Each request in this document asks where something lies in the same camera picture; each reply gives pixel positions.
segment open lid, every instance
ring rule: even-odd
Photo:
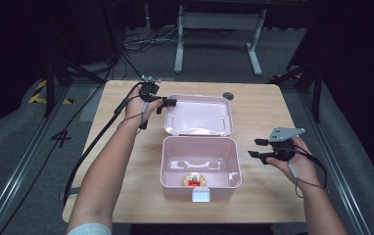
[[[228,136],[233,132],[230,102],[223,97],[171,95],[175,107],[167,107],[164,128],[173,135]]]

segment metal frame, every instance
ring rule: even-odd
[[[13,202],[14,197],[19,191],[25,175],[27,174],[33,160],[36,157],[38,147],[40,146],[42,138],[46,134],[51,122],[53,121],[57,110],[61,107],[61,104],[66,99],[68,92],[68,87],[60,87],[56,105],[53,106],[53,111],[48,117],[45,117],[40,122],[19,164],[17,165],[10,179],[7,181],[4,190],[0,195],[0,223],[5,213],[7,212],[8,207]]]
[[[218,28],[218,29],[238,29],[253,30],[254,38],[251,43],[247,43],[247,51],[251,59],[252,68],[257,76],[262,75],[262,71],[257,59],[256,47],[262,30],[266,10],[261,10],[260,14],[217,14],[217,13],[188,13],[184,12],[182,5],[178,10],[178,42],[175,55],[174,72],[181,73],[183,68],[184,41],[183,30],[188,28]]]
[[[332,176],[337,190],[339,191],[340,197],[343,201],[343,204],[346,207],[346,211],[349,214],[353,227],[356,234],[371,234],[367,223],[363,217],[363,214],[358,207],[357,202],[355,201],[354,194],[351,191],[349,184],[344,177],[343,171],[341,170],[337,158],[333,153],[333,150],[330,147],[330,144],[327,141],[324,131],[322,130],[321,124],[315,121],[311,115],[311,105],[309,102],[308,95],[306,93],[299,93],[300,100],[303,103],[304,111],[306,114],[311,117],[309,118],[311,125],[321,143],[321,147],[325,153],[325,161],[329,169],[330,175]]]

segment white sleeve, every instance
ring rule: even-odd
[[[101,223],[84,223],[75,227],[68,235],[112,235],[112,231]]]

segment black cable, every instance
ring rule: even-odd
[[[122,102],[120,103],[120,105],[114,111],[114,115],[111,117],[111,119],[108,121],[108,123],[102,128],[102,130],[99,132],[99,134],[95,137],[95,139],[92,141],[92,143],[89,145],[89,147],[85,150],[85,152],[80,157],[80,159],[77,161],[76,165],[74,166],[73,170],[71,171],[68,183],[66,185],[65,195],[64,195],[64,199],[63,199],[64,206],[66,205],[66,202],[68,201],[68,197],[69,197],[69,194],[70,194],[71,185],[73,184],[74,177],[76,176],[77,170],[80,168],[80,165],[83,163],[83,161],[89,155],[89,153],[92,151],[93,147],[95,147],[95,145],[98,143],[98,141],[101,139],[101,137],[105,134],[105,132],[109,129],[109,127],[117,119],[117,117],[119,116],[120,112],[123,110],[123,108],[125,108],[125,106],[126,106],[126,104],[128,102],[129,96],[132,94],[132,92],[134,91],[134,89],[138,85],[140,85],[140,84],[142,84],[142,82],[136,83],[131,88],[131,90],[128,92],[128,94],[126,95],[126,97],[122,100]]]
[[[108,71],[108,73],[105,75],[105,78],[104,79],[107,79],[108,78],[108,75],[110,73],[110,70]],[[0,235],[5,231],[5,229],[8,227],[8,225],[10,224],[10,222],[13,220],[14,216],[17,214],[17,212],[20,210],[21,206],[23,205],[23,203],[25,202],[25,199],[28,197],[29,193],[31,192],[32,188],[34,187],[35,183],[37,182],[37,179],[40,177],[44,167],[47,165],[47,162],[49,161],[51,155],[53,154],[55,148],[58,146],[59,143],[61,143],[61,146],[62,146],[62,143],[63,141],[65,140],[65,137],[68,133],[67,129],[69,127],[69,125],[71,124],[71,122],[76,118],[76,116],[83,110],[83,108],[89,103],[89,101],[94,97],[95,93],[99,90],[99,88],[101,87],[103,83],[99,84],[98,87],[96,88],[96,90],[93,92],[93,94],[86,100],[85,103],[83,103],[83,105],[80,107],[80,109],[72,116],[72,118],[69,120],[69,122],[67,123],[67,125],[65,126],[65,128],[59,132],[57,135],[55,136],[62,136],[63,138],[57,138],[56,139],[56,142],[55,144],[53,145],[52,149],[50,150],[49,154],[46,156],[42,166],[40,167],[40,169],[37,171],[37,174],[36,176],[34,177],[33,181],[31,182],[30,186],[28,187],[28,190],[25,192],[22,200],[17,204],[14,212],[10,215],[9,219],[6,221],[6,223],[4,224],[4,226],[2,227],[1,231],[0,231]]]
[[[124,65],[125,74],[120,79],[124,80],[128,76],[128,69],[126,67],[126,61],[125,60],[122,60],[122,61],[123,61],[123,65]]]
[[[294,152],[294,153],[297,153],[297,154],[300,154],[300,155],[303,155],[305,157],[307,157],[310,161],[312,161],[313,163],[315,163],[316,165],[318,165],[322,172],[324,173],[324,182],[323,182],[323,186],[319,186],[319,185],[315,185],[315,184],[311,184],[311,183],[308,183],[308,182],[305,182],[301,179],[299,179],[299,181],[303,182],[303,183],[306,183],[306,184],[309,184],[309,185],[315,185],[317,187],[320,187],[322,189],[324,189],[326,192],[327,192],[327,185],[328,185],[328,175],[327,175],[327,169],[325,167],[325,165],[318,159],[316,158],[315,156],[311,155],[307,150],[301,148],[300,146],[298,145],[293,145],[294,148],[298,148],[298,149],[301,149],[302,151],[299,151],[299,150],[295,150],[295,149],[291,149],[291,148],[282,148],[282,147],[276,147],[274,148],[273,150],[274,151],[277,151],[277,150],[281,150],[281,151],[288,151],[288,152]]]
[[[302,182],[302,183],[304,183],[304,184],[307,184],[307,185],[310,185],[310,186],[313,186],[313,187],[317,187],[317,188],[322,189],[322,190],[324,190],[325,192],[327,192],[327,189],[324,188],[324,187],[322,187],[322,186],[320,186],[320,185],[313,184],[313,183],[308,183],[308,182],[306,182],[306,181],[304,181],[304,180],[301,180],[300,178],[295,178],[295,194],[296,194],[299,198],[302,198],[302,199],[303,199],[304,196],[301,196],[301,195],[298,193],[298,182]]]
[[[117,55],[113,55],[107,62],[106,66],[97,70],[91,70],[93,74],[99,74],[105,71],[110,71],[112,68],[114,68],[117,65]],[[79,71],[69,71],[69,74],[74,77],[82,77],[84,74],[82,74]]]
[[[46,166],[47,162],[50,159],[50,156],[52,155],[53,151],[56,149],[57,145],[59,144],[60,139],[56,141],[56,143],[53,145],[52,149],[50,150],[49,154],[46,156],[46,159],[43,162],[43,165],[40,167],[40,169],[37,172],[37,175],[34,177],[33,181],[31,182],[31,185],[28,187],[27,192],[25,192],[25,195],[23,196],[22,200],[17,204],[16,209],[14,212],[10,215],[9,219],[6,221],[4,224],[3,228],[0,231],[0,235],[3,234],[7,226],[10,224],[11,220],[13,220],[14,216],[17,214],[19,211],[20,207],[23,205],[25,202],[25,199],[27,198],[28,194],[31,192],[31,189],[34,187],[34,184],[37,182],[37,179],[39,178],[41,172],[43,171],[44,167]]]
[[[56,30],[56,32],[57,32],[59,38],[61,39],[62,44],[65,46],[65,49],[66,49],[66,51],[68,52],[70,58],[71,58],[72,60],[74,60],[74,61],[77,63],[77,60],[74,58],[73,54],[71,53],[71,51],[70,51],[70,49],[69,49],[69,47],[68,47],[68,44],[66,43],[65,38],[64,38],[64,37],[62,36],[62,34],[60,33],[58,27],[57,27],[56,24],[55,24],[55,21],[54,21],[53,18],[52,18],[52,15],[50,14],[49,10],[47,9],[47,6],[44,4],[44,1],[40,0],[40,3],[41,3],[41,5],[42,5],[43,8],[44,8],[44,12],[46,13],[47,17],[49,18],[50,23],[53,25],[53,28]]]
[[[138,49],[125,48],[123,50],[126,53],[131,53],[131,54],[147,52],[157,45],[163,45],[163,44],[166,44],[168,41],[171,41],[171,38],[174,36],[175,32],[176,32],[176,28],[174,28],[170,31],[164,32],[162,34],[160,34],[157,31],[155,36],[149,38],[149,36],[152,34],[152,32],[150,32],[146,37],[144,37],[142,39],[137,34],[128,35],[126,37],[131,37],[131,39],[127,42],[124,42],[123,44],[128,46],[128,47],[135,46],[135,45],[139,44],[139,48]]]
[[[144,113],[141,113],[141,124],[139,126],[141,126],[143,123],[144,123]],[[138,131],[136,132],[136,134],[139,134],[139,132],[141,132],[142,128],[139,128]]]
[[[139,78],[141,78],[141,74],[138,72],[138,70],[132,65],[132,63],[125,57],[125,55],[122,52],[119,52],[122,57],[129,63],[130,66],[134,69],[134,71],[138,74]]]

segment wooden table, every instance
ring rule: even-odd
[[[112,117],[114,109],[135,81],[109,81],[99,104],[86,147]],[[269,152],[269,147],[257,146],[256,138],[267,138],[275,126],[294,127],[281,91],[276,85],[162,82],[158,95],[206,95],[220,97],[234,94],[231,101],[234,131],[230,136],[237,143],[242,171],[242,185],[228,201],[192,203],[167,200],[160,183],[162,147],[169,135],[164,130],[161,115],[152,114],[148,127],[136,139],[134,150],[117,200],[114,222],[122,223],[276,223],[304,222],[303,200],[296,196],[294,185],[285,175],[270,165],[253,159],[248,150]],[[112,136],[119,117],[104,134],[77,172],[72,187],[78,187],[94,158]],[[75,196],[70,196],[63,219],[69,221]]]

